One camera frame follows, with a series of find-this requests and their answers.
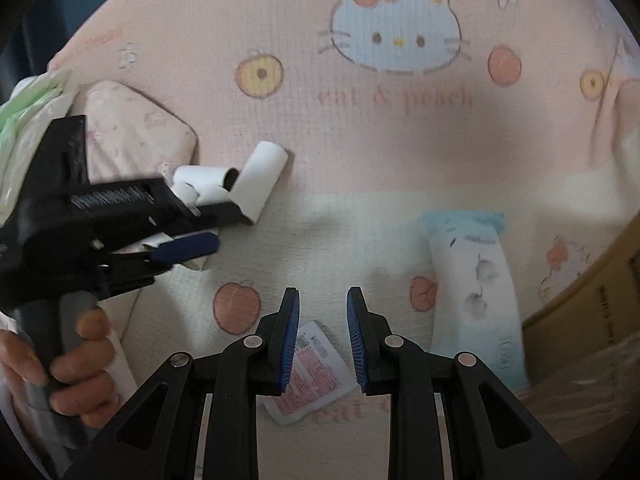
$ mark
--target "paper roll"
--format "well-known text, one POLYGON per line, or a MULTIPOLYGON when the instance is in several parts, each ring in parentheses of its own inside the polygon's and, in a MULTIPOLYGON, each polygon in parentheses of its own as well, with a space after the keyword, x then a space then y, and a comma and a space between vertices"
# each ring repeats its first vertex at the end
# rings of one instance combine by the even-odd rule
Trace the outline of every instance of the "paper roll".
POLYGON ((155 249, 158 246, 165 244, 167 242, 171 242, 174 240, 169 235, 164 233, 158 233, 157 235, 150 236, 149 238, 145 238, 142 240, 142 246, 145 249, 155 249))
POLYGON ((202 270, 204 269, 204 265, 207 263, 207 258, 208 256, 200 256, 193 260, 189 260, 188 262, 182 262, 181 265, 191 270, 202 270))
POLYGON ((198 197, 200 195, 193 186, 185 182, 175 182, 171 188, 171 191, 187 207, 195 206, 196 202, 198 201, 198 197))
POLYGON ((221 202, 231 201, 231 193, 225 188, 220 186, 213 186, 206 189, 203 194, 198 197, 196 201, 196 207, 204 205, 219 204, 221 202))
POLYGON ((240 172, 231 188, 231 200, 252 222, 258 220, 288 158, 289 155, 280 146, 263 141, 240 172))
POLYGON ((210 166, 181 166, 174 174, 174 182, 189 184, 199 194, 203 194, 207 189, 215 186, 231 190, 237 178, 238 170, 236 168, 210 166))

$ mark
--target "gray handle grip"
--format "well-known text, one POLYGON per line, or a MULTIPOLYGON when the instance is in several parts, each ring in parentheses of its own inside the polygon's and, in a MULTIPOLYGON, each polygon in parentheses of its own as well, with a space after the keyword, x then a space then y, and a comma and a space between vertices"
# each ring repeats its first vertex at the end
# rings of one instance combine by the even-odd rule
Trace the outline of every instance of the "gray handle grip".
MULTIPOLYGON (((57 300, 33 301, 15 310, 18 333, 31 345, 45 370, 49 370, 53 359, 84 343, 76 333, 76 323, 97 307, 96 302, 93 294, 79 291, 65 294, 57 300)), ((45 388, 25 383, 36 431, 60 478, 95 434, 79 417, 63 416, 51 408, 50 395, 67 386, 52 377, 49 377, 45 388)))

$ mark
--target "hello kitty face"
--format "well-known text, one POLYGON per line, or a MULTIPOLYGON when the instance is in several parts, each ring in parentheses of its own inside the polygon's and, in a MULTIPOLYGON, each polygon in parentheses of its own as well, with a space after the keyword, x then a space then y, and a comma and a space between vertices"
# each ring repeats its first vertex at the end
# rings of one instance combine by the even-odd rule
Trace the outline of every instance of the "hello kitty face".
POLYGON ((374 70, 432 72, 460 53, 449 0, 342 0, 331 35, 347 59, 374 70))

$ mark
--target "wet wipes package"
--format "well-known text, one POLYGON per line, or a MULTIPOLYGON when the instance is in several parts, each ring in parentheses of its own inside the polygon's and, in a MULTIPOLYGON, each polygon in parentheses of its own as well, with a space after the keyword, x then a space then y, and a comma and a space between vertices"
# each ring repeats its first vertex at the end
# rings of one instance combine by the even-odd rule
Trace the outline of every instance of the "wet wipes package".
POLYGON ((498 236, 504 215, 439 211, 423 221, 438 280, 431 352, 472 352, 512 391, 526 392, 522 322, 498 236))
POLYGON ((356 386, 353 373, 312 321, 298 329, 287 391, 281 397, 265 397, 264 405, 278 424, 293 424, 356 386))

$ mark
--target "finger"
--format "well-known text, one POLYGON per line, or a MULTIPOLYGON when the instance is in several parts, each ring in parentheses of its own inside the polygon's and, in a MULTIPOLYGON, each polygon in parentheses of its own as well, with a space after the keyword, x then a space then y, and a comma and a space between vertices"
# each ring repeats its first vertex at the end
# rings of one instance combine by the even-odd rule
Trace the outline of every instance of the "finger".
POLYGON ((115 355, 108 339, 87 341, 68 354, 56 357, 49 368, 61 383, 73 383, 88 379, 104 370, 115 355))
POLYGON ((84 424, 89 428, 101 430, 107 425, 107 422, 113 418, 113 415, 118 412, 121 406, 122 402, 120 401, 120 396, 116 395, 106 404, 98 406, 90 413, 85 413, 81 417, 82 422, 84 422, 84 424))
POLYGON ((60 415, 91 413, 113 397, 115 384, 107 372, 51 394, 50 404, 60 415))
POLYGON ((0 362, 25 381, 36 386, 47 384, 47 373, 33 349, 13 332, 0 330, 0 362))
POLYGON ((76 323, 76 332, 90 341, 104 339, 109 335, 109 318, 101 308, 94 308, 84 314, 76 323))
POLYGON ((14 401, 20 406, 26 406, 27 394, 24 385, 27 384, 27 382, 12 368, 9 368, 5 364, 0 364, 0 376, 3 374, 14 401))

